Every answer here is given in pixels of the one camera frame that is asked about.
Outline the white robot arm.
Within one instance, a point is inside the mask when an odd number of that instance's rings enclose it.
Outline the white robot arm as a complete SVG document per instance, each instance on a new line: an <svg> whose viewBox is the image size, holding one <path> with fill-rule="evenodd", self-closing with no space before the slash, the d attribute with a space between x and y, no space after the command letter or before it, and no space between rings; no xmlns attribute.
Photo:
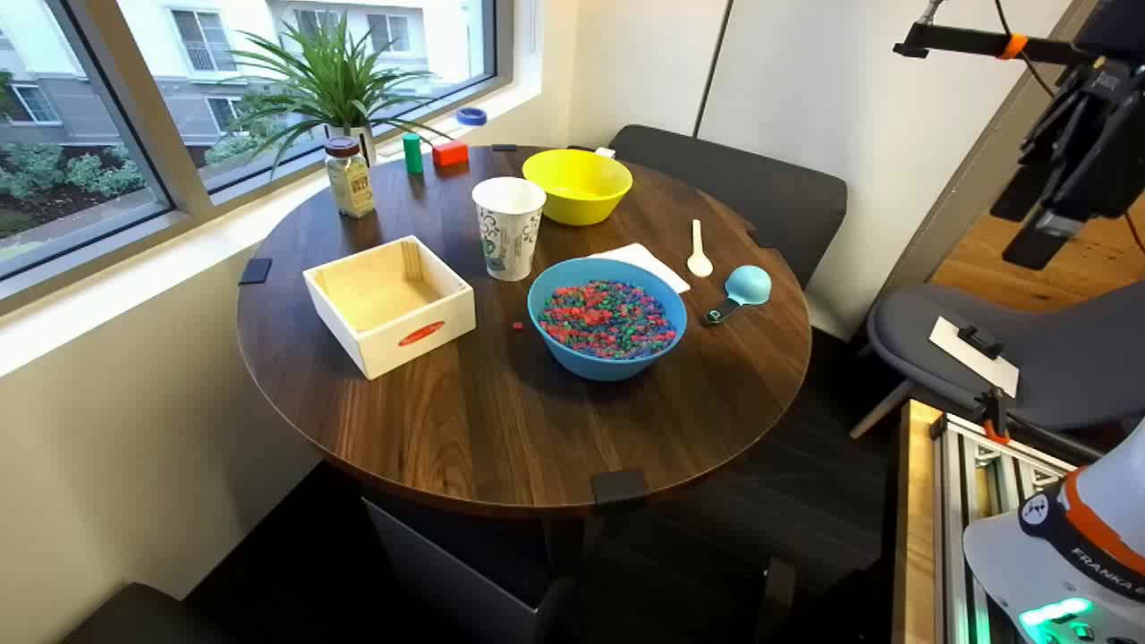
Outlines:
<svg viewBox="0 0 1145 644"><path fill-rule="evenodd" d="M963 560L1022 644L1145 644L1145 424L1017 513L971 523Z"/></svg>

